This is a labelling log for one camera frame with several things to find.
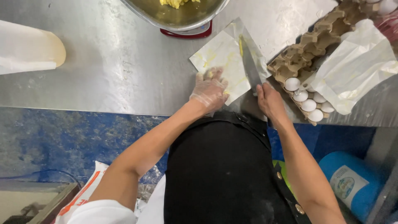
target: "bare hand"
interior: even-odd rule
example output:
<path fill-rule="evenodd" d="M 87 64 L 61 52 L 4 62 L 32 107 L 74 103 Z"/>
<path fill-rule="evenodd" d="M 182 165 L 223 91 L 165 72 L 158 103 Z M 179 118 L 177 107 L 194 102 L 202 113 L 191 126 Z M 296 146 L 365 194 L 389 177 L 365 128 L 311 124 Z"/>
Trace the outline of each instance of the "bare hand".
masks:
<path fill-rule="evenodd" d="M 222 68 L 214 67 L 204 75 L 196 74 L 196 86 L 189 99 L 200 102 L 203 115 L 220 109 L 228 100 L 229 94 L 224 94 L 228 81 L 221 78 L 222 73 Z"/>
<path fill-rule="evenodd" d="M 257 85 L 258 106 L 275 125 L 290 123 L 286 114 L 281 94 L 274 90 L 268 83 Z"/>

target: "black apron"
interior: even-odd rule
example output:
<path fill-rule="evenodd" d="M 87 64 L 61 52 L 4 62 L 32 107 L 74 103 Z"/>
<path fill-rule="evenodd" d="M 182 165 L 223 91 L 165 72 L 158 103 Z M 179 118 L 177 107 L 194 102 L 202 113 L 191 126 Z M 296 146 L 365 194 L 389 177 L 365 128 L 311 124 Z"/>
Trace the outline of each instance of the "black apron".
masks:
<path fill-rule="evenodd" d="M 280 172 L 266 122 L 233 112 L 199 119 L 170 147 L 164 223 L 310 223 Z"/>

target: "metal mixing bowl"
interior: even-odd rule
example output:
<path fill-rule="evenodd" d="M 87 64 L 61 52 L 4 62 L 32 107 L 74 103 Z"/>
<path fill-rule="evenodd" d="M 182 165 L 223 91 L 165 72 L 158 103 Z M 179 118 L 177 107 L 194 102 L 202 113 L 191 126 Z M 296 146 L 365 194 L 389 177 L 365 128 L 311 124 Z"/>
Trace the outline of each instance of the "metal mixing bowl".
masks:
<path fill-rule="evenodd" d="M 121 0 L 131 11 L 148 23 L 170 31 L 186 31 L 212 20 L 230 0 L 189 1 L 175 9 L 159 0 Z"/>

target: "red kitchen scale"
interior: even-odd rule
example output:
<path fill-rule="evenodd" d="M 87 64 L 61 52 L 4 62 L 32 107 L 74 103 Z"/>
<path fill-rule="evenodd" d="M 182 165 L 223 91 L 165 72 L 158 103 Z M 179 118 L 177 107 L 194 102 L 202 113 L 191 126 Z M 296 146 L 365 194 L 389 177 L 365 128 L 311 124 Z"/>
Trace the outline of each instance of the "red kitchen scale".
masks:
<path fill-rule="evenodd" d="M 182 39 L 199 39 L 211 35 L 213 31 L 213 21 L 206 23 L 198 28 L 187 31 L 168 31 L 160 29 L 160 32 L 169 37 L 182 38 Z"/>

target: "stainless steel table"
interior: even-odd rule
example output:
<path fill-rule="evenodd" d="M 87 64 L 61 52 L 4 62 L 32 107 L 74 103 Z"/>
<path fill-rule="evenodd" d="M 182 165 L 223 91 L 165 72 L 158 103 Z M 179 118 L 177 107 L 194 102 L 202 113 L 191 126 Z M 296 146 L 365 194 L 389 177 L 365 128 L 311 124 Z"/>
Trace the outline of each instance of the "stainless steel table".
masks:
<path fill-rule="evenodd" d="M 214 19 L 211 37 L 181 40 L 162 35 L 119 0 L 0 1 L 0 20 L 51 31 L 67 51 L 66 63 L 56 70 L 1 75 L 0 106 L 172 115 L 194 86 L 196 70 L 188 58 L 233 19 L 241 17 L 271 60 L 336 5 L 333 0 L 231 0 Z M 334 113 L 323 123 L 398 126 L 397 86 L 398 77 L 392 77 L 352 114 Z M 305 122 L 290 99 L 286 102 L 293 121 Z M 247 93 L 227 109 L 254 108 Z"/>

